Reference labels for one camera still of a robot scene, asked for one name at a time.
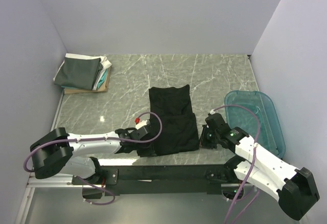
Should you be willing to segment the black t shirt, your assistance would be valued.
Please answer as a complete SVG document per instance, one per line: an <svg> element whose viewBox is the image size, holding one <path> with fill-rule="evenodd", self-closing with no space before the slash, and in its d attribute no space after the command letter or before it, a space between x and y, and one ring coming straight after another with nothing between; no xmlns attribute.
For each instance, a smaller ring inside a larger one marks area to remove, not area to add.
<svg viewBox="0 0 327 224"><path fill-rule="evenodd" d="M153 142L156 155L170 155L199 149L196 116L192 110L190 86L149 89L150 111L162 122L160 136Z"/></svg>

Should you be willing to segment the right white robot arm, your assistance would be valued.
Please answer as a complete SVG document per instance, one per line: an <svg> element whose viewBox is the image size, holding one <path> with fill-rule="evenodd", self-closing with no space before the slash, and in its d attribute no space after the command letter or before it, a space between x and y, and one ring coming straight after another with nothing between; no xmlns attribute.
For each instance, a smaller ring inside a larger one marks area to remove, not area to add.
<svg viewBox="0 0 327 224"><path fill-rule="evenodd" d="M222 175L210 173L210 179L250 183L272 196L293 220L301 220L319 201L309 169L298 169L279 159L241 128L231 129L219 113L208 115L205 122L205 141L220 144L235 154L224 164Z"/></svg>

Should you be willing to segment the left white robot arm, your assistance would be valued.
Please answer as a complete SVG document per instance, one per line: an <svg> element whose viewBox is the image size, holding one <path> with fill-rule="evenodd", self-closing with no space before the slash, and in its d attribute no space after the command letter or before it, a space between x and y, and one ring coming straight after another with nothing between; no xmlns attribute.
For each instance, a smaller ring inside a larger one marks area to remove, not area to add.
<svg viewBox="0 0 327 224"><path fill-rule="evenodd" d="M32 169L24 169L34 173L39 180L62 173L96 184L106 174L94 154L130 153L143 149L160 134L161 131L154 133L147 124L98 135L77 135L60 127L30 147L28 159L32 161Z"/></svg>

